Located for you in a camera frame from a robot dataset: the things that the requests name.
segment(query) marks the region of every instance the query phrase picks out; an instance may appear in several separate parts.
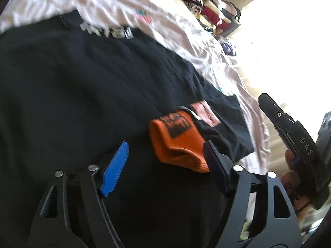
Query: metal screw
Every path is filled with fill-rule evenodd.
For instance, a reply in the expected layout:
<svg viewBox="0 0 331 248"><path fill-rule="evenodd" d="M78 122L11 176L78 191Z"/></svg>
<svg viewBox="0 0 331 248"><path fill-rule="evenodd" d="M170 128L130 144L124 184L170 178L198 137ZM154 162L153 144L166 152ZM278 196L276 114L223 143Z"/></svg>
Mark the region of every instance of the metal screw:
<svg viewBox="0 0 331 248"><path fill-rule="evenodd" d="M241 167L240 165L234 165L233 166L233 169L236 171L236 172L241 172L243 170L243 167Z"/></svg>
<svg viewBox="0 0 331 248"><path fill-rule="evenodd" d="M268 176L270 178L276 178L277 177L277 175L274 172L268 172Z"/></svg>
<svg viewBox="0 0 331 248"><path fill-rule="evenodd" d="M61 177L63 175L63 171L57 171L55 174L55 177Z"/></svg>
<svg viewBox="0 0 331 248"><path fill-rule="evenodd" d="M92 164L92 165L88 166L88 170L89 170L90 172L94 172L94 171L97 170L98 168L99 168L98 165L95 165L95 164Z"/></svg>

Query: human hand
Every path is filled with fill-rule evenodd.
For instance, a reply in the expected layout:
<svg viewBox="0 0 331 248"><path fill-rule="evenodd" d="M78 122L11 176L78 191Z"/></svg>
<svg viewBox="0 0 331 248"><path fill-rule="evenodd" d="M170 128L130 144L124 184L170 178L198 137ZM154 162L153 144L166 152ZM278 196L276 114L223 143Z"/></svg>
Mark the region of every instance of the human hand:
<svg viewBox="0 0 331 248"><path fill-rule="evenodd" d="M298 180L296 180L295 175L292 174L293 166L291 162L295 159L295 155L292 153L292 151L287 150L285 152L285 159L287 165L290 168L290 172L284 173L280 178L280 181L283 184L287 194L293 195L292 205L294 207L294 210L297 211L303 206L305 206L310 201L310 199L307 195L299 195L295 192L295 187L297 186ZM305 209L303 209L297 214L298 221L301 221L302 219L305 218L309 209L310 208L307 206Z"/></svg>

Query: white curtain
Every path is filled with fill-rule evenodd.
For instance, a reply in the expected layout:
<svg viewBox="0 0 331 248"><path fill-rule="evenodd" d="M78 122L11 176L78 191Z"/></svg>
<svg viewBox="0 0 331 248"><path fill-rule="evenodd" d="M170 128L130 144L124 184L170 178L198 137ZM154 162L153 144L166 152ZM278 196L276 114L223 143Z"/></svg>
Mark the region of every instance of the white curtain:
<svg viewBox="0 0 331 248"><path fill-rule="evenodd" d="M242 25L230 36L250 92L268 93L314 140L331 111L330 13L327 0L254 0L243 8ZM266 123L270 168L282 174L286 147Z"/></svg>

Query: bed sheet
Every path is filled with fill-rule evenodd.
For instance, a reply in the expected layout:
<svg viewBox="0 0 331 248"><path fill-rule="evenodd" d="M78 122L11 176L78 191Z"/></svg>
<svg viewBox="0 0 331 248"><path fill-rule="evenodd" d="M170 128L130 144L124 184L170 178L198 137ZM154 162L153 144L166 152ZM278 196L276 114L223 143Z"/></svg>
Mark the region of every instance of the bed sheet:
<svg viewBox="0 0 331 248"><path fill-rule="evenodd" d="M248 93L218 41L201 28L181 0L10 0L0 16L0 33L73 9L95 26L127 25L141 29L191 62L218 90L235 94L255 148L239 164L250 172L267 172L269 133L259 104Z"/></svg>

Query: blue gripper pad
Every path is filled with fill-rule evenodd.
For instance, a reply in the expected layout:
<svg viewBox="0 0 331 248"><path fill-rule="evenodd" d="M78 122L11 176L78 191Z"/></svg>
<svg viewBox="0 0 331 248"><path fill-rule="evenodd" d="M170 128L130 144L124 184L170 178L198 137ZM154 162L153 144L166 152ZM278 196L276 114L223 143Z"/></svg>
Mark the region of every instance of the blue gripper pad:
<svg viewBox="0 0 331 248"><path fill-rule="evenodd" d="M107 197L110 192L114 191L128 156L129 144L124 141L103 174L100 192L104 197Z"/></svg>

